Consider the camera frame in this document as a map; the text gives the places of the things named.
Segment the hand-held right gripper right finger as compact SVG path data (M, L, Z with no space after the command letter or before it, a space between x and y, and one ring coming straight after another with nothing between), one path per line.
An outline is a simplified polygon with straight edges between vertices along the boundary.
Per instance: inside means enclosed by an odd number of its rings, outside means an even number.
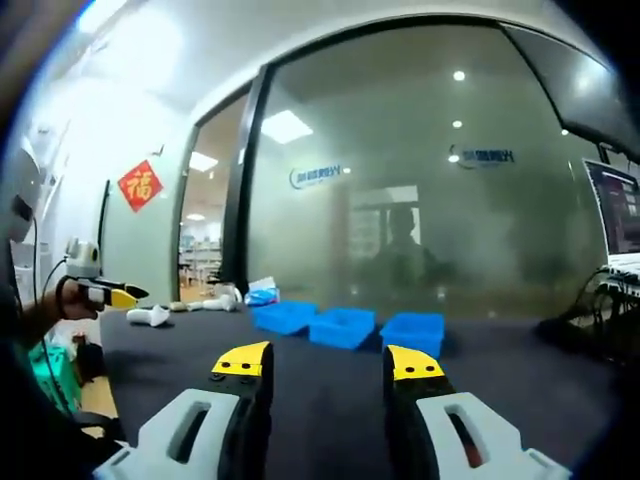
M397 479L569 479L569 469L522 445L518 428L459 392L428 354L383 350L385 435Z

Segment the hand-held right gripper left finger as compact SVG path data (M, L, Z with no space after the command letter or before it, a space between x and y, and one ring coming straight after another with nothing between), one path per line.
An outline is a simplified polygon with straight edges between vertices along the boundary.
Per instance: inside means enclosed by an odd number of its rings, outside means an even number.
M186 389L98 467L95 479L262 479L271 432L273 345L219 357L205 389Z

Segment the person's left hand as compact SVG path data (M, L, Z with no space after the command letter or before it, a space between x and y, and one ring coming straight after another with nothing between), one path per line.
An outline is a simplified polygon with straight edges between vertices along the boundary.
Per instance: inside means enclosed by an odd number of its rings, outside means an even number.
M61 317L65 320L96 320L104 311L104 305L91 302L75 280L67 279L62 284L59 298Z

